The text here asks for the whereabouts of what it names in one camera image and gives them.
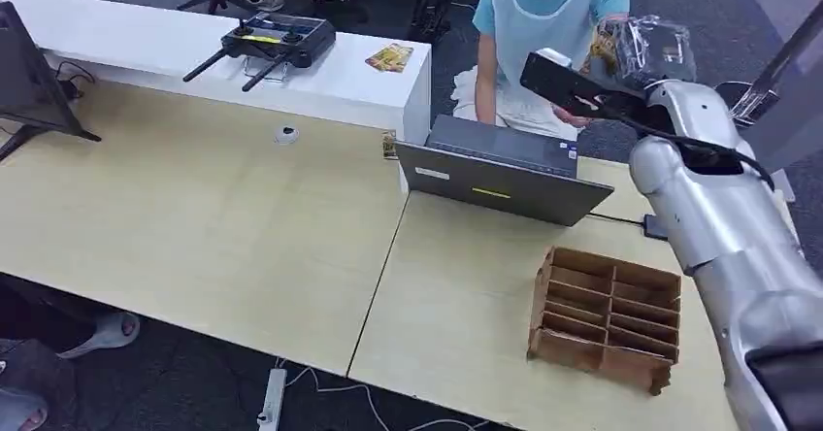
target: white apron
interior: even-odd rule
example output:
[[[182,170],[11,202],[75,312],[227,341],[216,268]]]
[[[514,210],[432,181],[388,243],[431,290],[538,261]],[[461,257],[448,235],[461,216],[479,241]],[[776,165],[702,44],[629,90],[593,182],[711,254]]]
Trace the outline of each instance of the white apron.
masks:
[[[552,48],[569,56],[579,70],[585,62],[596,22],[591,16],[592,0],[566,0],[551,15],[537,16],[523,10],[516,0],[492,0],[495,46],[499,70],[506,76],[497,87],[497,123],[518,130],[575,141],[577,129],[562,122],[551,103],[520,85],[529,52]],[[456,116],[475,119],[477,68],[455,77],[452,99]]]

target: cardboard organizer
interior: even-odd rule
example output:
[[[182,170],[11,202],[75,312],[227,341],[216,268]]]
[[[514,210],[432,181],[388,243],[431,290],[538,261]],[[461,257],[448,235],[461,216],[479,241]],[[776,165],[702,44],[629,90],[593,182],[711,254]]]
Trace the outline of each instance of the cardboard organizer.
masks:
[[[529,358],[658,395],[677,363],[680,276],[552,248],[538,270]]]

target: robotic arm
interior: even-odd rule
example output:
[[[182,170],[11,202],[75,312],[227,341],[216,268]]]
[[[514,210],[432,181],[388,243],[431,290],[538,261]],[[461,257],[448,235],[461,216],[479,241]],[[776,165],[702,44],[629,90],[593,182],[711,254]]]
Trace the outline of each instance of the robotic arm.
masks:
[[[617,118],[648,135],[632,150],[632,179],[697,285],[741,429],[823,429],[823,281],[726,103],[678,80],[643,93],[607,88],[567,60],[533,52],[521,83],[576,116]]]

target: shoe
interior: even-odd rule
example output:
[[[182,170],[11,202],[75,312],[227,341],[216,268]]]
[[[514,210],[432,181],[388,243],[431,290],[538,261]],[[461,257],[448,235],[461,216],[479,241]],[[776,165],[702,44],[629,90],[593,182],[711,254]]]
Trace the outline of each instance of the shoe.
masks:
[[[244,1],[248,2],[262,12],[276,12],[282,9],[282,6],[285,5],[285,0],[259,0],[257,2],[252,2],[251,0]]]
[[[131,321],[132,329],[128,335],[125,335],[123,325],[127,320]],[[57,356],[64,360],[71,360],[100,348],[125,347],[134,342],[139,334],[140,319],[137,315],[128,312],[112,313],[97,319],[97,330],[91,339],[71,350],[58,353]]]
[[[34,431],[49,417],[49,407],[39,395],[0,388],[0,431]]]

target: slipper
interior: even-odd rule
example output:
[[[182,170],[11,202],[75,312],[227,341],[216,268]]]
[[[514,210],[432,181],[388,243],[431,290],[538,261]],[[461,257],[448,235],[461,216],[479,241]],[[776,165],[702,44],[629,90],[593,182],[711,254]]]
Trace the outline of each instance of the slipper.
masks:
[[[46,422],[49,416],[46,401],[31,392],[0,387],[0,431],[19,431],[37,411],[40,411],[42,419],[39,423],[26,428],[29,431],[43,426]]]
[[[123,334],[123,321],[126,319],[131,319],[134,323],[134,330],[128,336]],[[91,339],[71,350],[58,353],[57,356],[70,360],[100,348],[125,347],[134,342],[138,334],[140,334],[140,319],[137,315],[127,312],[105,315],[97,319],[97,332],[91,336]]]

